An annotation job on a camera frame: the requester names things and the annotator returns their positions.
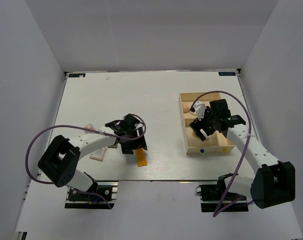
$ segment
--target wall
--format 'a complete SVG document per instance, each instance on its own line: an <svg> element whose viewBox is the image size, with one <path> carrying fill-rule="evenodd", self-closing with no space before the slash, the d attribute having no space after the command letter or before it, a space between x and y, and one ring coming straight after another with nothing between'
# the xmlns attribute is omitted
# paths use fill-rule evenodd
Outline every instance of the wall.
<svg viewBox="0 0 303 240"><path fill-rule="evenodd" d="M278 0L26 0L64 71L241 68Z"/></svg>
<svg viewBox="0 0 303 240"><path fill-rule="evenodd" d="M292 203L303 235L303 0L280 0L242 70L263 143L296 168Z"/></svg>
<svg viewBox="0 0 303 240"><path fill-rule="evenodd" d="M0 0L0 240L12 239L29 178L26 149L53 123L64 73L24 0ZM45 147L34 146L30 165Z"/></svg>

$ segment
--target black tag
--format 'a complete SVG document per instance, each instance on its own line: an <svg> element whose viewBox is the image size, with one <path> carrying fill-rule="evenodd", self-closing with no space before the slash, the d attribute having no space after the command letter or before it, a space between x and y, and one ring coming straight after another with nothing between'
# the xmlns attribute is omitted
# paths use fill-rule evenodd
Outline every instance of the black tag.
<svg viewBox="0 0 303 240"><path fill-rule="evenodd" d="M219 71L219 76L236 76L236 72L234 71Z"/></svg>
<svg viewBox="0 0 303 240"><path fill-rule="evenodd" d="M86 73L70 73L68 75L69 78L84 78Z"/></svg>

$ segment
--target orange block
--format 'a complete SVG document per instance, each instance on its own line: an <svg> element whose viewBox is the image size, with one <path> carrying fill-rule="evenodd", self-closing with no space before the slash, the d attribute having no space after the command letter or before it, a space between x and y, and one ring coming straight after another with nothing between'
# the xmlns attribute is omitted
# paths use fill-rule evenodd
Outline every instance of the orange block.
<svg viewBox="0 0 303 240"><path fill-rule="evenodd" d="M144 153L144 150L142 148L139 148L139 149L136 150L136 155L137 155L138 167L147 166L145 153Z"/></svg>

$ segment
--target purple cable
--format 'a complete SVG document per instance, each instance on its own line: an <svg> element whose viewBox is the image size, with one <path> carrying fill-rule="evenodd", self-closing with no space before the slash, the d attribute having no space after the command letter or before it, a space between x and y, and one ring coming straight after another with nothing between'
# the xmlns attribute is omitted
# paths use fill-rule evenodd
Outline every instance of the purple cable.
<svg viewBox="0 0 303 240"><path fill-rule="evenodd" d="M241 167L241 165L242 165L242 162L243 162L243 160L244 160L244 158L245 158L246 150L247 150L248 145L249 145L249 143L250 143L250 138L251 138L250 134L252 133L252 122L251 122L250 114L248 113L248 111L247 111L246 107L244 106L244 104L243 104L237 97L235 97L234 95L232 95L231 93L226 92L226 91L216 90L216 91L208 91L208 92L205 92L205 93L201 94L200 96L198 96L198 97L195 99L195 101L193 101L191 107L193 107L194 104L195 104L202 96L205 96L205 95L207 95L207 94L213 94L213 93L227 94L227 95L231 96L233 99L235 99L235 100L241 105L241 107L242 107L242 109L245 111L245 114L246 114L247 119L248 119L248 134L249 134L248 137L247 137L245 146L244 146L244 148L243 148L243 150L242 150L241 157L240 157L240 159L239 159L239 162L238 162L238 164L237 164L237 167L236 167L236 169L235 169L235 172L233 173L233 175L232 175L232 177L231 177L231 180L230 180L228 186L226 187L225 191L223 192L223 194L222 194L222 196L221 196L221 198L220 198L220 200L219 200L219 203L218 203L218 205L217 205L217 207L216 207L216 209L215 209L215 211L214 211L214 213L213 213L213 215L212 215L212 216L215 218L215 217L216 217L218 214L220 214L222 211L224 211L225 209L229 208L231 205L233 205L234 203L236 203L236 202L238 202L240 199L242 199L242 197L239 197L239 198L237 198L235 201L232 201L232 202L229 203L228 205L226 205L226 206L224 206L223 208L221 208L221 206L222 206L222 204L223 204L223 201L224 201L224 199L225 199L225 197L226 197L226 195L227 195L229 189L231 188L232 183L233 183L233 181L235 180L235 178L236 178L236 176L237 176L237 173L238 173L238 171L239 171L239 169L240 169L240 167Z"/></svg>
<svg viewBox="0 0 303 240"><path fill-rule="evenodd" d="M94 195L96 197L99 197L99 198L101 198L101 200L103 200L107 204L109 209L112 209L112 206L109 204L109 202L102 195L100 195L96 192L81 191L81 190L78 190L77 188L73 188L72 190L75 191L78 194L87 194L87 195Z"/></svg>
<svg viewBox="0 0 303 240"><path fill-rule="evenodd" d="M142 136L145 135L146 133L146 124L144 122L144 120L136 115L136 114L132 114L134 117L138 118L142 125L144 126L144 130L143 130L143 133L137 137L133 137L133 138L128 138L128 137L123 137L123 136L117 136L115 134L111 134L111 133L107 133L107 132L104 132L102 133L101 131L99 130L93 130L93 129L88 129L88 128L85 128L85 127L80 127L80 126L73 126L73 125L56 125L56 126L50 126L48 128L45 128L44 130L42 130L41 132L39 132L30 142L28 148L27 148L27 151L26 151L26 156L25 156L25 169L26 169L26 172L28 174L28 176L34 180L35 182L37 183L40 183L40 184L54 184L52 183L51 181L42 181L42 180L38 180L36 177L34 177L28 167L28 158L29 158L29 155L30 155L30 152L31 152L31 148L34 144L34 142L36 141L37 138L39 138L40 135L42 135L43 133L51 130L51 129L57 129L57 128L70 128L70 129L79 129L79 130L84 130L84 131L87 131L87 132L92 132L92 133L95 133L95 134L101 134L101 135L105 135L105 136L110 136L110 137L115 137L115 138L118 138L118 139L122 139L122 140L127 140L127 141L133 141L133 140L137 140L137 139L140 139Z"/></svg>

